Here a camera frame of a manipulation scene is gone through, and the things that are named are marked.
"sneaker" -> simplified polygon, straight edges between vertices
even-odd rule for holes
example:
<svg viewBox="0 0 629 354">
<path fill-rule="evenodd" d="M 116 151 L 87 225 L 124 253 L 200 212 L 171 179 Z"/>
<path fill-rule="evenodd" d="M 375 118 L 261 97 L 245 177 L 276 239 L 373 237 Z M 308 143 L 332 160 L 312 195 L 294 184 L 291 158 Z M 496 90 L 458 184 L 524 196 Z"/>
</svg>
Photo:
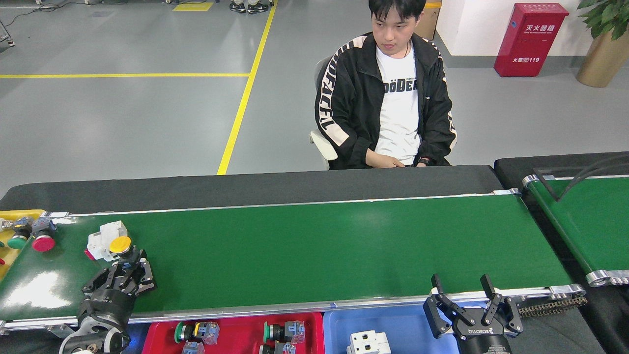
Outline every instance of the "sneaker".
<svg viewBox="0 0 629 354">
<path fill-rule="evenodd" d="M 245 13 L 245 3 L 240 5 L 236 5 L 233 1 L 230 4 L 230 11 L 234 11 L 235 13 Z"/>
<path fill-rule="evenodd" d="M 247 13 L 250 13 L 250 14 L 263 13 L 264 11 L 268 11 L 268 10 L 269 10 L 269 5 L 264 5 L 260 3 L 257 3 L 255 5 L 249 5 L 247 7 Z"/>
</svg>

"man's hair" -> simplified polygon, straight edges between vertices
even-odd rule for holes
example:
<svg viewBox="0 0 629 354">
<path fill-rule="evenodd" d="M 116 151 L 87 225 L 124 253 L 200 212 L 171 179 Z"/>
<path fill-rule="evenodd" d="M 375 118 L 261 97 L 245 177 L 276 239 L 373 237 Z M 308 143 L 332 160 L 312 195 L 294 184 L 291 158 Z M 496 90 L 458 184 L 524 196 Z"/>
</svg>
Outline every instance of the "man's hair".
<svg viewBox="0 0 629 354">
<path fill-rule="evenodd" d="M 369 9 L 371 14 L 375 15 L 378 20 L 386 20 L 389 10 L 393 7 L 398 11 L 399 17 L 405 18 L 420 17 L 426 6 L 426 0 L 369 0 Z"/>
</svg>

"green conveyor belt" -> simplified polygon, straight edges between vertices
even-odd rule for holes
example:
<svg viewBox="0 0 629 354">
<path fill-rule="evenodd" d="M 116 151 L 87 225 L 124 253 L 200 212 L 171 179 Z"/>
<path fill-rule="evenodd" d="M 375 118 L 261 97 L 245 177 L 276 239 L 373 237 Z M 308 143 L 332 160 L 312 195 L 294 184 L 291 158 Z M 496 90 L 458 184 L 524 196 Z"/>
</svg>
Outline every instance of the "green conveyor belt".
<svg viewBox="0 0 629 354">
<path fill-rule="evenodd" d="M 570 180 L 549 180 L 560 195 Z M 629 270 L 629 178 L 588 178 L 556 202 L 539 181 L 528 184 L 586 274 Z"/>
<path fill-rule="evenodd" d="M 340 202 L 69 217 L 56 247 L 26 245 L 0 283 L 0 319 L 75 316 L 107 265 L 87 235 L 122 220 L 158 288 L 134 313 L 426 295 L 571 283 L 520 198 Z"/>
</svg>

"white t-shirt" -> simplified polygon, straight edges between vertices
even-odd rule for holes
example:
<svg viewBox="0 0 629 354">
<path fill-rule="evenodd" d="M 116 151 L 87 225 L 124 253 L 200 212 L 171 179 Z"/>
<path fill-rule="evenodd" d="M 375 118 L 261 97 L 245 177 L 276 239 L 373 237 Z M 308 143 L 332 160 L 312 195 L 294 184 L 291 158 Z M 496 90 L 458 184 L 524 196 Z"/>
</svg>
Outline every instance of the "white t-shirt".
<svg viewBox="0 0 629 354">
<path fill-rule="evenodd" d="M 384 82 L 380 137 L 376 152 L 410 165 L 421 143 L 421 137 L 417 133 L 420 118 L 417 107 L 415 52 L 411 46 L 406 57 L 395 59 L 376 47 L 376 59 Z"/>
</svg>

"gray baseboard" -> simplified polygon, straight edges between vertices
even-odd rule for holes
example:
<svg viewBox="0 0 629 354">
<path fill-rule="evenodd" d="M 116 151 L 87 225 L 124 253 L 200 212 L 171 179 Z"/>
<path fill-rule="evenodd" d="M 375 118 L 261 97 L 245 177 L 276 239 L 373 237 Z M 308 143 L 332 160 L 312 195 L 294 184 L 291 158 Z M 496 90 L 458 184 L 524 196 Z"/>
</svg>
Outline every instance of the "gray baseboard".
<svg viewBox="0 0 629 354">
<path fill-rule="evenodd" d="M 435 32 L 433 40 L 446 67 L 467 67 L 467 68 L 492 68 L 496 61 L 495 55 L 452 55 L 445 46 L 439 33 Z M 546 58 L 544 68 L 564 68 L 564 67 L 580 67 L 585 60 L 583 55 L 566 55 L 566 56 L 549 56 Z"/>
</svg>

